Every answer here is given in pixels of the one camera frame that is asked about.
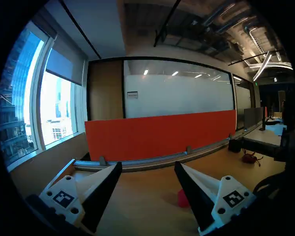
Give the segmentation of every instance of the wooden desk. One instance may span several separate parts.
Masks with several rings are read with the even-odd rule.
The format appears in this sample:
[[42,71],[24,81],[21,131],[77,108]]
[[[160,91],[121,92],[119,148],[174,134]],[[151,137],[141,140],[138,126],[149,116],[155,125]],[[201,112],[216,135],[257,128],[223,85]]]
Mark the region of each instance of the wooden desk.
[[[232,153],[227,148],[185,163],[216,179],[232,175],[250,190],[262,179],[282,172],[285,163],[264,157],[257,164],[246,164],[240,159],[243,152]],[[81,178],[92,172],[75,171]],[[104,235],[170,235],[198,236],[198,225],[191,209],[177,206],[177,192],[181,185],[174,167],[122,173],[96,234]]]

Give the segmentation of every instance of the ceiling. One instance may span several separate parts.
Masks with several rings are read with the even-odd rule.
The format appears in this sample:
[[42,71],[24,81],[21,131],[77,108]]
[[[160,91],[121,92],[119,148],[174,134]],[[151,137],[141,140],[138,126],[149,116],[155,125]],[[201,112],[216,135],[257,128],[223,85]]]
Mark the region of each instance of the ceiling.
[[[156,36],[175,0],[124,2],[127,29],[140,36],[155,31]],[[157,45],[160,44],[207,54],[226,63],[253,57],[242,62],[245,66],[262,63],[265,55],[256,56],[258,54],[280,50],[272,53],[269,62],[289,62],[272,28],[243,0],[182,0],[161,34]],[[256,70],[247,72],[253,77]]]
[[[160,33],[176,0],[64,2],[100,56],[109,58],[126,56],[127,42],[138,41],[129,31],[141,36],[142,40],[136,42],[138,44],[144,43],[145,35],[154,37]],[[45,8],[88,55],[89,60],[98,59],[58,0],[50,0]],[[270,62],[288,62],[271,27],[243,0],[181,0],[161,35],[160,44],[207,54],[226,63],[280,50],[279,55],[273,53]],[[245,62],[247,65],[260,64],[264,58],[261,55]],[[256,73],[255,70],[247,72],[251,76]]]
[[[125,56],[121,19],[118,12],[119,0],[64,0],[64,2],[102,58]],[[50,0],[45,8],[86,53],[89,60],[98,59],[57,0]]]

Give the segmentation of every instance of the city view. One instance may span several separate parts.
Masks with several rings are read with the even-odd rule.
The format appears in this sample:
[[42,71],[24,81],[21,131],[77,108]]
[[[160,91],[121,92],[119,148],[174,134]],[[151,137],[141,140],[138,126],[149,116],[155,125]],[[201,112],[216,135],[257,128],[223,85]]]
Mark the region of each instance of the city view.
[[[30,91],[44,41],[25,28],[15,42],[0,82],[0,148],[6,165],[36,150],[30,122]],[[44,144],[73,133],[71,82],[44,72],[41,128]]]

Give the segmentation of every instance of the glass wall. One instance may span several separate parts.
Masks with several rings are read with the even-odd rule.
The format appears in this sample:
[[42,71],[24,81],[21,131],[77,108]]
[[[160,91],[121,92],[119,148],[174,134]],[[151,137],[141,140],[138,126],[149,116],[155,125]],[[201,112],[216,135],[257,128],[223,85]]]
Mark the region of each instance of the glass wall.
[[126,118],[234,109],[230,74],[158,60],[124,63]]
[[47,36],[27,26],[16,40],[0,81],[0,147],[7,164],[35,150],[31,135],[30,88]]
[[237,100],[237,129],[244,127],[244,110],[254,107],[253,84],[239,76],[233,75]]

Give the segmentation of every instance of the red object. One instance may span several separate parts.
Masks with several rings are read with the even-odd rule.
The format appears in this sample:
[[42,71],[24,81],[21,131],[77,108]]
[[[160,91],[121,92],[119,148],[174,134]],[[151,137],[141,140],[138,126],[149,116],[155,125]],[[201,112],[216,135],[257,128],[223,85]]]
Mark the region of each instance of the red object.
[[235,133],[235,110],[85,122],[91,160],[140,160],[177,154]]
[[182,208],[190,207],[188,199],[183,189],[178,192],[178,206]]

